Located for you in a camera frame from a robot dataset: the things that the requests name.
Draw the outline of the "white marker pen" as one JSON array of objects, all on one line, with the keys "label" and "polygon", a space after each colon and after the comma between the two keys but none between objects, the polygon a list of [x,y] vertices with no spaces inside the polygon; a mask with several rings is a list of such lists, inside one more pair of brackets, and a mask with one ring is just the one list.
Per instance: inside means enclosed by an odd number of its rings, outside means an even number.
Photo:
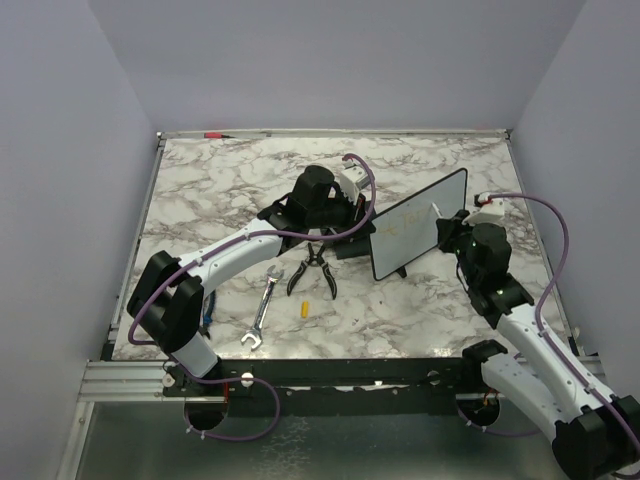
[{"label": "white marker pen", "polygon": [[437,216],[438,219],[442,219],[443,218],[441,210],[439,209],[438,205],[435,202],[431,203],[431,209],[434,211],[434,213],[435,213],[435,215]]}]

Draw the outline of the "black framed whiteboard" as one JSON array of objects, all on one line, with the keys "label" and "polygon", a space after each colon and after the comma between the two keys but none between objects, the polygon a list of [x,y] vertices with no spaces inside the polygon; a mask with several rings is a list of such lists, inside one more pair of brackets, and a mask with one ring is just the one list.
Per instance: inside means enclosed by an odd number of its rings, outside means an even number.
[{"label": "black framed whiteboard", "polygon": [[376,281],[437,246],[438,218],[431,203],[438,205],[443,218],[454,216],[465,208],[467,179],[468,171],[460,168],[376,215],[376,231],[369,236]]}]

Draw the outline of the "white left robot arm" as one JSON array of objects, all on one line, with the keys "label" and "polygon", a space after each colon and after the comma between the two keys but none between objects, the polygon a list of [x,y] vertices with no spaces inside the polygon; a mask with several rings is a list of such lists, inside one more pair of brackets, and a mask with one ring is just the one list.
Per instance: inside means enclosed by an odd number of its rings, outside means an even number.
[{"label": "white left robot arm", "polygon": [[220,385],[218,355],[200,331],[203,304],[219,286],[244,270],[271,260],[303,241],[335,242],[370,232],[375,177],[366,162],[349,153],[338,175],[310,165],[292,190],[262,209],[236,233],[189,254],[166,251],[147,262],[126,306],[133,329],[148,335],[186,372],[186,382],[206,395]]}]

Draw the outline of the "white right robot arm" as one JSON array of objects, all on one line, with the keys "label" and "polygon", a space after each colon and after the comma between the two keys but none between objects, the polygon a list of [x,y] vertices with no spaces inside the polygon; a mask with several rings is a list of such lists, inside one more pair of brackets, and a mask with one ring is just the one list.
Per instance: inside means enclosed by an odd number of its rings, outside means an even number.
[{"label": "white right robot arm", "polygon": [[622,478],[639,461],[639,403],[620,397],[589,371],[536,314],[533,297],[510,274],[503,227],[468,223],[458,211],[436,221],[437,245],[456,258],[456,273],[474,310],[527,360],[522,368],[497,341],[463,352],[461,383],[505,395],[549,441],[571,479]]}]

